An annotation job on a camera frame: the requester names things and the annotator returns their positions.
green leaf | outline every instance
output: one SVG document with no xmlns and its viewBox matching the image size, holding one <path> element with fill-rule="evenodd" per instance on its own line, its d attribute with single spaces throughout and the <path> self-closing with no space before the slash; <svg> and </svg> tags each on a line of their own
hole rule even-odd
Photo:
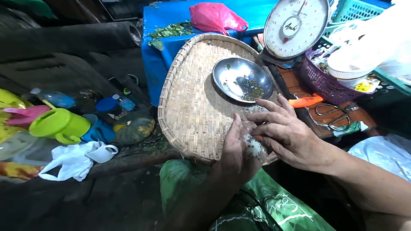
<svg viewBox="0 0 411 231">
<path fill-rule="evenodd" d="M 186 21 L 183 23 L 170 24 L 164 28 L 158 27 L 153 33 L 148 33 L 148 36 L 153 39 L 158 39 L 180 35 L 192 35 L 193 33 L 193 26 L 189 21 Z"/>
<path fill-rule="evenodd" d="M 164 50 L 163 41 L 161 41 L 159 39 L 153 39 L 153 40 L 149 41 L 148 45 L 149 46 L 153 45 L 155 48 L 157 48 L 161 51 Z"/>
</svg>

scale dial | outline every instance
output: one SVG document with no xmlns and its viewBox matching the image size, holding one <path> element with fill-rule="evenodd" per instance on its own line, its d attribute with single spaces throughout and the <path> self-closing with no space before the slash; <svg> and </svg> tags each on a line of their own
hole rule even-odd
<svg viewBox="0 0 411 231">
<path fill-rule="evenodd" d="M 279 59 L 304 53 L 323 34 L 329 9 L 328 0 L 280 0 L 264 27 L 268 52 Z"/>
</svg>

purple plastic basket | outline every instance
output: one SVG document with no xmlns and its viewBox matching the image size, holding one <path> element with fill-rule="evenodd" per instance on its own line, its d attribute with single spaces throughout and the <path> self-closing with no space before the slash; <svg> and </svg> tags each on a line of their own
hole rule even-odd
<svg viewBox="0 0 411 231">
<path fill-rule="evenodd" d="M 301 77 L 312 90 L 335 105 L 343 104 L 364 94 L 340 84 L 335 78 L 322 72 L 307 58 L 311 52 L 305 53 Z"/>
</svg>

hand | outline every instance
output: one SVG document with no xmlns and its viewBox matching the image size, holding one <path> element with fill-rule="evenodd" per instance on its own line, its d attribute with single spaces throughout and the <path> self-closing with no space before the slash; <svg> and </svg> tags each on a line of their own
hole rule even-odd
<svg viewBox="0 0 411 231">
<path fill-rule="evenodd" d="M 281 106 L 268 100 L 256 100 L 269 112 L 247 116 L 248 120 L 259 125 L 251 134 L 289 165 L 324 173 L 336 162 L 335 156 L 327 153 L 328 143 L 297 118 L 294 108 L 282 95 L 279 94 L 277 100 Z"/>
<path fill-rule="evenodd" d="M 245 123 L 241 128 L 241 118 L 235 113 L 234 121 L 224 140 L 221 160 L 212 167 L 211 175 L 223 178 L 229 184 L 241 186 L 253 178 L 263 162 L 255 157 L 249 157 L 245 152 L 245 142 L 241 137 L 257 126 L 253 122 Z M 266 153 L 261 153 L 264 160 Z"/>
</svg>

scale needle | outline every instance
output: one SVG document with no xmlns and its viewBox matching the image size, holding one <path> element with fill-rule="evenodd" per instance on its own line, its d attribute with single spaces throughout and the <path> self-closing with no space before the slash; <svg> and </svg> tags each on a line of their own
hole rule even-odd
<svg viewBox="0 0 411 231">
<path fill-rule="evenodd" d="M 303 6 L 304 6 L 304 4 L 305 4 L 305 1 L 306 1 L 306 0 L 304 0 L 304 2 L 302 3 L 302 6 L 301 6 L 300 10 L 298 11 L 298 14 L 297 14 L 297 16 L 298 16 L 298 15 L 300 15 L 300 13 L 301 13 L 301 10 L 302 10 L 302 7 L 303 7 Z"/>
</svg>

